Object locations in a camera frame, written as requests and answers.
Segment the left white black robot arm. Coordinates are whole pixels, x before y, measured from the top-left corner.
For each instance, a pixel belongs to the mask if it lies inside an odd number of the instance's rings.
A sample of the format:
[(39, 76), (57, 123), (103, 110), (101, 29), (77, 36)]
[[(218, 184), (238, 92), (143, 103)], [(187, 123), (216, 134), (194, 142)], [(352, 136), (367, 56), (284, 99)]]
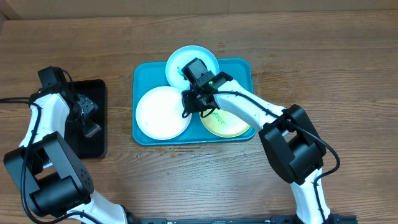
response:
[(90, 120), (98, 106), (75, 91), (70, 74), (49, 66), (38, 72), (41, 88), (30, 97), (3, 98), (1, 103), (27, 104), (31, 119), (19, 147), (3, 163), (21, 194), (28, 218), (53, 223), (68, 218), (81, 223), (137, 223), (124, 206), (94, 189), (90, 173), (64, 139), (65, 125), (77, 122), (90, 138), (101, 128)]

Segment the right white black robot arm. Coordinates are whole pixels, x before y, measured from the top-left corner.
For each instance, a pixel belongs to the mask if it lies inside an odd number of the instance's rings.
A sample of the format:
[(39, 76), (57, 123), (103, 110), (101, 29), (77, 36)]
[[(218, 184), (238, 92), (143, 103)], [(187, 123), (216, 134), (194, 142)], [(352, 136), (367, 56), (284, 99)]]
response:
[(322, 183), (326, 146), (303, 108), (274, 105), (244, 89), (231, 75), (215, 75), (199, 58), (188, 62), (182, 73), (190, 89), (182, 93), (183, 116), (214, 110), (227, 111), (254, 128), (274, 172), (290, 184), (300, 223), (326, 223)]

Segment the light blue plate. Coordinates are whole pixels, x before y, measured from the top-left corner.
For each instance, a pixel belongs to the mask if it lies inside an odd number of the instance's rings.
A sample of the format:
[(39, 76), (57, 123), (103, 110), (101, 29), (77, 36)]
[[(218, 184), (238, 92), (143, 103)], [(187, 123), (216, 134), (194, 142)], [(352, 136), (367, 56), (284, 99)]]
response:
[(182, 68), (194, 58), (202, 60), (207, 69), (215, 75), (220, 72), (216, 57), (208, 49), (198, 45), (184, 46), (176, 50), (166, 63), (165, 75), (170, 86), (182, 91), (190, 88), (189, 81), (183, 76)]

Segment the white plate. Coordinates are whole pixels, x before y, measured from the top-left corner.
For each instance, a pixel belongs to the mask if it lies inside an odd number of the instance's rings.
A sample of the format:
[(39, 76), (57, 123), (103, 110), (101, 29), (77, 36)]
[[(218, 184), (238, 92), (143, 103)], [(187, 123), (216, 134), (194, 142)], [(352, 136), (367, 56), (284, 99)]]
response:
[(155, 140), (169, 140), (181, 135), (189, 126), (192, 116), (183, 117), (182, 91), (171, 86), (149, 90), (136, 106), (139, 129)]

